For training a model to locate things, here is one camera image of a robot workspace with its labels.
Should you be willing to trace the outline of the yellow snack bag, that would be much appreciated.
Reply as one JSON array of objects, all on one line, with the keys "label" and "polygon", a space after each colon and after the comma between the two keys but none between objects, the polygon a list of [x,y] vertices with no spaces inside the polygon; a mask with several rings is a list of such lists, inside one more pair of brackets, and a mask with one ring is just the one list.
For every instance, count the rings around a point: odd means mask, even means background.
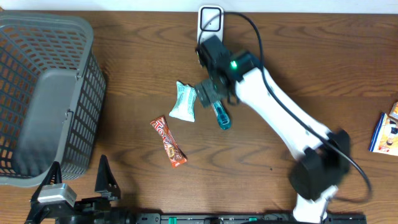
[{"label": "yellow snack bag", "polygon": [[397,156],[397,121],[382,113],[374,130],[370,152]]}]

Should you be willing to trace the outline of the blue mouthwash bottle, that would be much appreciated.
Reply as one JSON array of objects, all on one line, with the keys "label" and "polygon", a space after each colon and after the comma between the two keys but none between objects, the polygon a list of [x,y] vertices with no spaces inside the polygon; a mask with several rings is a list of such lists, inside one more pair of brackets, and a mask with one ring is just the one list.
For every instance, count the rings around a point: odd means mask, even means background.
[{"label": "blue mouthwash bottle", "polygon": [[219,127],[223,130],[227,130],[231,127],[231,120],[227,114],[221,101],[212,103],[213,111],[215,112]]}]

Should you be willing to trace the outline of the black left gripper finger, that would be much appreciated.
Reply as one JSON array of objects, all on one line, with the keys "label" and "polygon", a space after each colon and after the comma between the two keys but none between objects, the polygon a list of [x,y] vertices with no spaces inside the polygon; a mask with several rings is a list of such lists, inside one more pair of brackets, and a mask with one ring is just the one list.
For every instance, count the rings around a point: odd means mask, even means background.
[{"label": "black left gripper finger", "polygon": [[104,154],[101,156],[99,161],[95,192],[101,194],[105,199],[121,198],[121,190],[111,172],[108,158]]},{"label": "black left gripper finger", "polygon": [[60,183],[62,183],[62,173],[61,173],[60,163],[54,161],[49,171],[47,172],[47,175],[45,176],[44,180],[41,182],[41,184],[38,186],[38,188],[32,195],[31,201],[38,200],[39,193],[42,190],[43,186],[50,184],[60,184]]}]

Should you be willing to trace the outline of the light green wet wipes pack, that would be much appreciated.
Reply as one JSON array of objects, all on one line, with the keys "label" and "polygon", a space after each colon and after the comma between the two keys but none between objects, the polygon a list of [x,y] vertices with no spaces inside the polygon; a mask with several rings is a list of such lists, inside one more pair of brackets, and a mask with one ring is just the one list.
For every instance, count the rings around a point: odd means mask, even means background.
[{"label": "light green wet wipes pack", "polygon": [[169,113],[169,116],[184,121],[194,122],[194,104],[197,98],[197,93],[190,85],[184,85],[177,81],[177,100],[176,103]]}]

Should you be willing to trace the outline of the orange tissue pack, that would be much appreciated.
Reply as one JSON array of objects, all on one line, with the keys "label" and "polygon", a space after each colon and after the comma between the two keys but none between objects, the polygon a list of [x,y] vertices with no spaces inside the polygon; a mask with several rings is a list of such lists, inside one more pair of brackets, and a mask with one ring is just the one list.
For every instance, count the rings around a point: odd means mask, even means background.
[{"label": "orange tissue pack", "polygon": [[398,120],[398,102],[393,104],[391,112],[389,113],[389,117],[396,121]]}]

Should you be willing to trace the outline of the red chocolate bar wrapper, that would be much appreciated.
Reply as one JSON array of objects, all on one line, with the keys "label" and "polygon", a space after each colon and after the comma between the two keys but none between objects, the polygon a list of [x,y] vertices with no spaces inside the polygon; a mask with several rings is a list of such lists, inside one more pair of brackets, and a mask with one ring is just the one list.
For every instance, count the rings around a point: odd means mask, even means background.
[{"label": "red chocolate bar wrapper", "polygon": [[181,151],[177,142],[172,136],[172,133],[165,120],[165,116],[160,116],[152,120],[150,124],[162,138],[164,149],[167,153],[172,167],[176,168],[179,165],[186,163],[187,158],[185,157],[185,154]]}]

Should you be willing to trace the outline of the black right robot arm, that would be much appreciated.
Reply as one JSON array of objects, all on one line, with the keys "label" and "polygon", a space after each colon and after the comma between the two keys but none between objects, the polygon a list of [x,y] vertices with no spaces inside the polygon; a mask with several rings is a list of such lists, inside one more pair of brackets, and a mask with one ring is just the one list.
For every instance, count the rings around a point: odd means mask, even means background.
[{"label": "black right robot arm", "polygon": [[248,105],[277,133],[297,161],[289,181],[297,193],[293,217],[321,223],[349,171],[348,133],[330,131],[292,101],[252,53],[231,53],[217,35],[200,37],[196,51],[208,79],[195,89],[203,107],[230,96]]}]

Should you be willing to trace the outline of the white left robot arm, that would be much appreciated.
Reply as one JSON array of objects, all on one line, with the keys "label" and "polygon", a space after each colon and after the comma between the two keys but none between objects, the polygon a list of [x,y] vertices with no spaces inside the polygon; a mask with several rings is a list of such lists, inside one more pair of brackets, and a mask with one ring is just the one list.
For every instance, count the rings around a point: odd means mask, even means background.
[{"label": "white left robot arm", "polygon": [[105,155],[99,161],[95,192],[100,196],[78,201],[75,191],[62,182],[60,163],[55,161],[30,200],[30,212],[25,222],[41,223],[46,218],[54,219],[55,223],[136,222],[136,217],[129,209],[111,205],[112,201],[121,198],[121,190]]}]

